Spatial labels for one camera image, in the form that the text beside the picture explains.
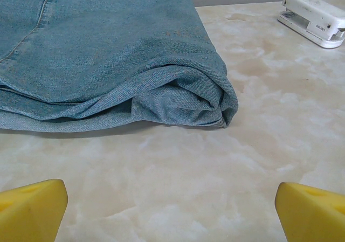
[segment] stitching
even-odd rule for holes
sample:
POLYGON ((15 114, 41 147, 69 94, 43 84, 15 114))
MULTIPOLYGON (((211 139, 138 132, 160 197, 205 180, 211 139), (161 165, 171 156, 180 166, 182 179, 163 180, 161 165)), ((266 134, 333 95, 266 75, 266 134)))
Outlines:
POLYGON ((41 12, 40 12, 40 14, 39 14, 39 17, 38 17, 38 21, 37 21, 36 26, 30 31, 30 33, 27 34, 27 36, 25 36, 25 37, 23 38, 23 40, 21 40, 21 41, 12 49, 12 51, 11 51, 6 57, 4 57, 4 58, 2 58, 2 59, 0 60, 0 63, 2 63, 5 59, 8 59, 8 58, 15 52, 16 48, 17 48, 17 47, 18 47, 18 46, 19 46, 19 45, 20 45, 30 34, 32 34, 32 33, 34 32, 34 30, 36 30, 36 29, 38 28, 39 24, 41 23, 42 16, 43 16, 43 11, 44 11, 44 9, 45 9, 45 6, 46 6, 47 2, 48 2, 48 0, 44 0, 44 2, 43 2, 42 8, 41 8, 41 12))

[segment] white marble surface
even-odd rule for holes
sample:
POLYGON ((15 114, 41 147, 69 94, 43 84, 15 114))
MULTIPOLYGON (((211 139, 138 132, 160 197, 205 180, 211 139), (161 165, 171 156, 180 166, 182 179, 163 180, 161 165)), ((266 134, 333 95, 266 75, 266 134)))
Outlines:
POLYGON ((63 179, 57 242, 285 241, 280 182, 345 193, 345 45, 319 48, 277 22, 282 9, 198 8, 239 98, 228 129, 3 130, 0 190, 63 179))

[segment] stapler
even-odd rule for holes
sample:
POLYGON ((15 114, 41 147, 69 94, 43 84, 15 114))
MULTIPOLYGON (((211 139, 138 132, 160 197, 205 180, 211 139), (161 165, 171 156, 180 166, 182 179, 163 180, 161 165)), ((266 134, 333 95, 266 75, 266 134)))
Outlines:
POLYGON ((323 0, 283 0, 286 11, 278 21, 327 49, 339 47, 345 39, 345 11, 323 0))

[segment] stain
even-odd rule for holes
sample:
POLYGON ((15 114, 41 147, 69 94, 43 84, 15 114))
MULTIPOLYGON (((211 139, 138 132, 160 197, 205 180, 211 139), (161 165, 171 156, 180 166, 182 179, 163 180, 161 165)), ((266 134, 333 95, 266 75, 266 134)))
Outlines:
POLYGON ((277 50, 277 46, 266 39, 263 40, 261 47, 265 50, 266 54, 269 54, 277 50))
POLYGON ((101 57, 101 53, 100 53, 100 51, 95 51, 95 53, 93 54, 93 60, 92 60, 92 63, 93 63, 93 65, 95 64, 95 61, 94 60, 97 60, 98 58, 100 58, 101 57))
POLYGON ((240 141, 250 141, 250 146, 260 155, 265 156, 265 161, 261 164, 265 168, 278 168, 281 165, 287 165, 290 163, 289 157, 281 150, 277 139, 270 133, 257 130, 252 126, 241 126, 240 128, 234 128, 233 136, 240 141))
POLYGON ((270 71, 270 68, 261 59, 245 60, 236 66, 237 70, 247 76, 263 76, 270 71))
POLYGON ((282 93, 295 93, 305 99, 314 98, 329 108, 339 107, 338 101, 329 99, 330 97, 343 96, 337 86, 327 85, 322 79, 311 79, 303 66, 299 69, 279 72, 277 77, 263 75, 261 80, 272 92, 281 91, 282 93))
POLYGON ((190 37, 190 33, 186 31, 180 31, 180 30, 174 30, 174 31, 167 31, 166 33, 167 36, 187 36, 190 37))
POLYGON ((226 17, 227 20, 239 20, 239 21, 251 21, 253 16, 250 15, 245 15, 245 14, 239 14, 239 13, 234 13, 231 15, 231 17, 226 17))
POLYGON ((311 12, 310 9, 305 6, 303 7, 303 9, 307 10, 308 12, 311 12))
POLYGON ((233 86, 233 88, 235 89, 235 92, 236 93, 241 93, 243 94, 244 93, 244 82, 243 81, 238 81, 238 80, 231 80, 231 84, 233 86))

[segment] blue denim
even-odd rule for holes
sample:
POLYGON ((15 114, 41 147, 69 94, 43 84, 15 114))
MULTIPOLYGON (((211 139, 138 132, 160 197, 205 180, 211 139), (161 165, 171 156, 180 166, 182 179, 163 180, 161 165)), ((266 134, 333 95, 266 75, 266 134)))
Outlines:
POLYGON ((191 0, 0 0, 0 128, 226 127, 226 66, 191 0))

